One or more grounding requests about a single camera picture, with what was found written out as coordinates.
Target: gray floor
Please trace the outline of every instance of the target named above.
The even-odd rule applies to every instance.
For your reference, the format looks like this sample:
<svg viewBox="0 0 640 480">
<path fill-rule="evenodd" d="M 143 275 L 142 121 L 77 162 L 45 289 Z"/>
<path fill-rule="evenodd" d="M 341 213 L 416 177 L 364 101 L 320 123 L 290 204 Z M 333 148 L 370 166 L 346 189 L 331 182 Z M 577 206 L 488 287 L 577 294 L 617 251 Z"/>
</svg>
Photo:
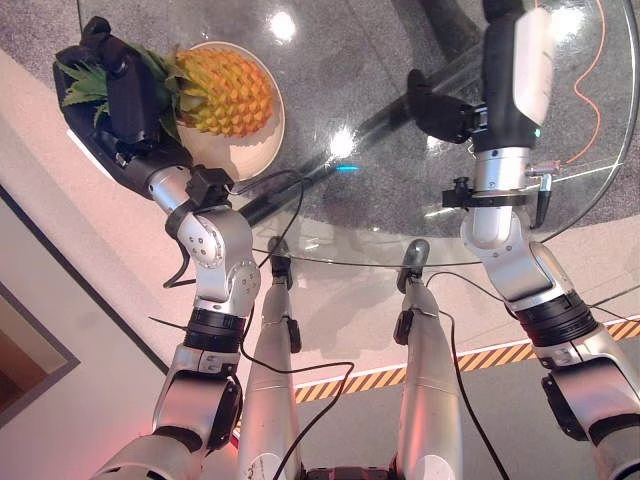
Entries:
<svg viewBox="0 0 640 480">
<path fill-rule="evenodd" d="M 640 364 L 640 339 L 620 345 L 632 363 Z M 540 387 L 545 375 L 537 361 L 527 360 L 468 372 L 463 380 L 476 416 L 511 478 L 595 480 L 589 444 L 565 436 L 555 422 Z M 401 400 L 401 386 L 341 398 L 304 440 L 306 467 L 387 467 L 395 453 Z M 300 425 L 327 403 L 299 405 Z M 500 478 L 462 404 L 461 409 L 464 478 Z M 339 433 L 336 425 L 341 426 Z"/>
<path fill-rule="evenodd" d="M 427 15 L 418 0 L 373 4 L 363 0 L 80 3 L 84 21 L 94 14 L 103 15 L 116 34 L 159 51 L 167 51 L 175 42 L 188 46 L 224 39 L 246 46 L 263 59 L 279 83 L 287 109 L 284 143 L 269 172 L 301 165 L 322 151 L 334 132 L 343 126 L 354 128 L 403 92 L 410 68 L 419 67 L 426 73 L 438 70 L 473 43 L 484 28 L 477 2 L 468 1 L 460 2 L 468 15 L 462 17 L 466 23 L 449 32 L 442 47 L 429 24 L 431 19 L 438 27 L 440 17 L 433 11 Z M 429 8 L 432 2 L 423 3 Z M 628 39 L 621 2 L 608 0 L 604 5 L 607 43 L 598 67 L 584 82 L 602 110 L 602 128 L 593 148 L 570 173 L 611 164 L 624 135 L 631 72 Z M 268 32 L 266 19 L 280 10 L 288 12 L 296 24 L 290 43 L 277 42 Z M 585 12 L 588 21 L 578 36 L 558 47 L 554 103 L 536 150 L 541 161 L 570 157 L 586 143 L 593 128 L 592 112 L 571 91 L 573 79 L 590 63 L 599 41 L 597 13 L 589 8 Z M 0 14 L 0 47 L 52 85 L 54 52 L 78 40 L 75 2 L 10 1 L 0 5 Z M 448 21 L 446 15 L 440 15 L 441 22 Z M 477 96 L 477 88 L 465 93 Z M 634 136 L 627 164 L 610 193 L 578 225 L 640 211 L 639 138 Z M 465 147 L 434 147 L 408 125 L 346 161 L 361 170 L 336 175 L 309 193 L 303 215 L 346 227 L 457 236 L 459 222 L 446 215 L 428 219 L 424 215 L 439 208 L 440 191 L 449 187 L 452 178 L 472 173 Z M 545 230 L 555 231 L 575 219 L 589 206 L 607 175 L 607 171 L 594 172 L 559 185 Z"/>
</svg>

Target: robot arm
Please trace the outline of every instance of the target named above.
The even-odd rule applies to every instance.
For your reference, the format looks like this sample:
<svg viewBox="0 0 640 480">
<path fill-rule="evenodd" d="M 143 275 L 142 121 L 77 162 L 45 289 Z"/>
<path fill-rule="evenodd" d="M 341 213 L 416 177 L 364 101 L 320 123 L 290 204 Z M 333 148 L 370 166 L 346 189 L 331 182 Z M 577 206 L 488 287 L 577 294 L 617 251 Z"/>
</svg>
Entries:
<svg viewBox="0 0 640 480">
<path fill-rule="evenodd" d="M 155 408 L 153 433 L 124 447 L 95 478 L 196 479 L 205 455 L 229 441 L 238 420 L 242 393 L 232 377 L 260 288 L 251 229 L 230 208 L 233 182 L 224 170 L 192 167 L 187 150 L 162 131 L 149 68 L 111 35 L 106 20 L 92 19 L 80 46 L 59 52 L 57 60 L 105 68 L 109 117 L 94 125 L 94 106 L 78 104 L 61 106 L 65 119 L 116 181 L 162 208 L 165 230 L 196 266 L 194 308 Z M 54 76 L 62 103 L 72 79 L 56 64 Z"/>
<path fill-rule="evenodd" d="M 472 135 L 471 203 L 502 203 L 471 208 L 461 237 L 550 370 L 542 385 L 565 433 L 592 443 L 599 478 L 630 478 L 640 469 L 638 372 L 594 320 L 552 253 L 530 239 L 530 222 L 518 207 L 534 131 L 549 103 L 552 58 L 549 36 L 543 35 L 548 14 L 524 13 L 519 3 L 484 2 L 488 128 Z"/>
</svg>

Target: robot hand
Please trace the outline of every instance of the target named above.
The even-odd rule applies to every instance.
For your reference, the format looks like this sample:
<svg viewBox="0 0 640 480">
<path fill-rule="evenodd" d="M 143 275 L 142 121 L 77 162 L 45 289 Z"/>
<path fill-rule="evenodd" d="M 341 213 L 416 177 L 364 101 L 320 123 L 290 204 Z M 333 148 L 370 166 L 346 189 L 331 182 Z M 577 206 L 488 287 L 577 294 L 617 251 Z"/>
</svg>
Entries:
<svg viewBox="0 0 640 480">
<path fill-rule="evenodd" d="M 95 121 L 95 103 L 63 106 L 74 79 L 59 67 L 99 65 L 106 71 L 109 115 Z M 167 167 L 190 168 L 189 152 L 160 126 L 163 110 L 156 81 L 141 55 L 111 35 L 109 23 L 92 18 L 80 45 L 56 54 L 53 75 L 60 109 L 71 130 L 96 160 L 121 185 L 145 198 L 154 173 Z"/>
</svg>

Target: gray carpet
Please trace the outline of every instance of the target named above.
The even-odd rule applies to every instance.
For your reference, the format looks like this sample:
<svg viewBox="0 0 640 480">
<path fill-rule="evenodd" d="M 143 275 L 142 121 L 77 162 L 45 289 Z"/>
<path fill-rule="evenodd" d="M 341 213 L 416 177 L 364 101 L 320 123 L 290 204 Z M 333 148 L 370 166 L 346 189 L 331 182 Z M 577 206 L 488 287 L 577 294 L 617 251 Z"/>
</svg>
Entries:
<svg viewBox="0 0 640 480">
<path fill-rule="evenodd" d="M 355 128 L 397 98 L 404 91 L 409 69 L 419 67 L 433 73 L 477 41 L 484 28 L 479 2 L 460 1 L 465 15 L 455 17 L 456 23 L 451 23 L 454 4 L 443 7 L 444 12 L 434 12 L 435 3 L 85 0 L 81 5 L 83 21 L 100 14 L 110 20 L 117 35 L 161 52 L 174 43 L 189 46 L 207 39 L 232 41 L 255 52 L 276 77 L 287 112 L 285 139 L 269 173 L 302 165 L 325 149 L 336 131 Z M 539 161 L 571 157 L 593 129 L 592 111 L 572 92 L 574 79 L 591 62 L 600 39 L 597 9 L 590 8 L 592 0 L 586 3 L 589 8 L 584 10 L 583 27 L 558 47 L 553 105 L 534 152 Z M 629 42 L 621 2 L 608 0 L 604 5 L 604 55 L 583 83 L 599 103 L 602 128 L 588 154 L 568 173 L 611 164 L 624 135 L 631 78 Z M 288 13 L 296 25 L 290 42 L 278 41 L 269 31 L 268 19 L 280 11 Z M 78 40 L 75 2 L 12 0 L 0 5 L 0 13 L 0 47 L 52 86 L 54 52 Z M 443 35 L 448 35 L 444 43 Z M 477 100 L 477 85 L 462 94 L 469 101 Z M 635 135 L 627 164 L 612 188 L 578 225 L 640 211 L 639 149 Z M 360 170 L 334 175 L 309 192 L 304 216 L 409 235 L 458 235 L 457 214 L 425 214 L 440 208 L 440 192 L 450 187 L 452 178 L 472 175 L 473 162 L 466 146 L 434 145 L 415 126 L 407 125 L 344 162 Z M 588 208 L 607 175 L 608 171 L 598 171 L 558 184 L 544 230 L 554 231 Z"/>
</svg>

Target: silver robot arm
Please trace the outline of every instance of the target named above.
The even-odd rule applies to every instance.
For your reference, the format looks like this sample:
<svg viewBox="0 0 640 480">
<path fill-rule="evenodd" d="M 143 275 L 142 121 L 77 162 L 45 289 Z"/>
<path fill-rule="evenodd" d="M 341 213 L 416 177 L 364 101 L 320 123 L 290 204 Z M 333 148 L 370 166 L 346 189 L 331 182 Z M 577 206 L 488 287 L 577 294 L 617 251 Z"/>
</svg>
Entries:
<svg viewBox="0 0 640 480">
<path fill-rule="evenodd" d="M 542 385 L 565 433 L 592 443 L 600 479 L 637 478 L 638 372 L 552 253 L 532 241 L 522 209 L 534 130 L 549 103 L 552 49 L 548 14 L 524 13 L 519 3 L 485 1 L 488 122 L 472 136 L 476 167 L 460 235 L 550 370 Z"/>
<path fill-rule="evenodd" d="M 168 214 L 167 231 L 196 265 L 196 298 L 185 340 L 176 348 L 158 398 L 153 433 L 124 447 L 96 479 L 199 478 L 205 455 L 229 441 L 238 420 L 241 392 L 229 377 L 240 359 L 244 317 L 260 288 L 260 272 L 251 229 L 240 214 L 223 201 L 201 213 L 193 210 L 198 182 L 207 171 L 192 172 L 193 178 L 187 168 L 164 168 L 148 184 Z"/>
</svg>

